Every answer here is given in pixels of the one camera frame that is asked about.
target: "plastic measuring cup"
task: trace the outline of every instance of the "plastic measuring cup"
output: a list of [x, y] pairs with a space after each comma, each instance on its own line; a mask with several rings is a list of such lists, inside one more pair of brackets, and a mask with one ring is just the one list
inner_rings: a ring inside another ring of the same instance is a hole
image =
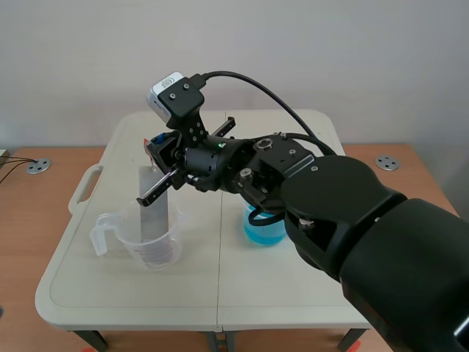
[[[244, 230], [251, 241], [258, 244], [263, 244], [264, 246], [272, 246], [287, 236], [287, 231], [285, 230], [285, 223], [283, 220], [266, 226], [252, 226], [249, 224], [248, 217], [253, 210], [254, 207], [245, 201], [243, 214]], [[265, 219], [271, 216], [273, 215], [260, 213], [258, 216], [256, 216], [255, 219]]]
[[175, 205], [167, 204], [167, 209], [159, 207], [159, 213], [165, 217], [167, 214], [167, 226], [162, 223], [161, 216], [158, 218], [158, 209], [153, 214], [156, 216], [152, 216], [148, 208], [142, 208], [137, 201], [119, 213], [100, 215], [89, 234], [96, 255], [101, 256], [108, 251], [106, 236], [113, 234], [133, 259], [145, 268], [158, 270], [174, 264], [182, 253], [180, 227], [185, 215]]

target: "white wall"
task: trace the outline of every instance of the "white wall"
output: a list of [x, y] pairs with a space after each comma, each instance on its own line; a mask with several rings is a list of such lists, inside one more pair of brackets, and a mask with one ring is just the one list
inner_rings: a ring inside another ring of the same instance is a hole
[[[468, 14], [467, 0], [3, 0], [0, 143], [105, 144], [167, 73], [235, 70], [325, 112], [343, 142], [414, 143], [454, 188], [469, 155]], [[205, 109], [274, 107], [227, 78], [204, 94]]]

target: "electrical wire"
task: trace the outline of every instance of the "electrical wire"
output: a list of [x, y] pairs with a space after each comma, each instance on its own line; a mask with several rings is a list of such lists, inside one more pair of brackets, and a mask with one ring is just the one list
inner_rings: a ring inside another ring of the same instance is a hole
[[320, 141], [317, 138], [314, 139], [311, 136], [306, 136], [300, 133], [286, 133], [285, 136], [291, 139], [299, 139], [301, 141], [310, 142], [316, 145], [324, 155], [337, 155], [331, 147], [329, 147], [326, 143]]
[[19, 163], [20, 161], [28, 161], [29, 163], [36, 162], [36, 161], [30, 161], [30, 160], [12, 160], [12, 161], [5, 161], [4, 163], [1, 163], [0, 166], [5, 165], [5, 164], [11, 164], [11, 163]]
[[290, 108], [282, 99], [280, 99], [277, 95], [275, 95], [270, 89], [268, 89], [266, 86], [263, 86], [260, 84], [258, 81], [253, 80], [252, 78], [249, 78], [247, 76], [241, 75], [236, 72], [230, 72], [230, 71], [214, 71], [214, 72], [209, 72], [209, 73], [204, 73], [202, 77], [205, 80], [208, 80], [213, 77], [232, 77], [232, 78], [237, 78], [240, 79], [241, 81], [244, 81], [246, 83], [252, 84], [256, 88], [262, 90], [265, 94], [267, 94], [269, 97], [274, 99], [275, 102], [277, 102], [278, 105], [280, 105], [282, 108], [285, 109], [286, 112], [288, 112], [295, 120], [300, 124], [300, 126], [303, 128], [303, 130], [306, 131], [306, 133], [317, 139], [316, 135], [313, 133], [313, 131], [308, 127], [308, 125], [301, 119], [301, 117], [298, 116], [296, 112], [293, 111], [292, 108]]
[[31, 161], [31, 162], [37, 163], [37, 160], [31, 159], [31, 158], [19, 158], [19, 157], [17, 157], [17, 156], [0, 156], [0, 158], [27, 160], [27, 161]]
[[25, 164], [25, 163], [30, 163], [31, 161], [30, 160], [25, 160], [25, 161], [18, 161], [18, 164], [14, 165], [14, 167], [9, 171], [7, 172], [7, 174], [5, 176], [3, 176], [3, 178], [0, 180], [0, 183], [2, 183], [4, 181], [5, 178], [8, 177], [9, 174], [12, 173], [12, 171], [14, 169], [16, 169], [18, 166], [20, 166], [21, 164]]

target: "screw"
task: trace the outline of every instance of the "screw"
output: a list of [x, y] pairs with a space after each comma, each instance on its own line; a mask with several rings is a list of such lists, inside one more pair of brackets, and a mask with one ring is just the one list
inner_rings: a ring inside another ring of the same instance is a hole
[[248, 177], [252, 173], [252, 170], [249, 168], [242, 169], [240, 172], [241, 177]]

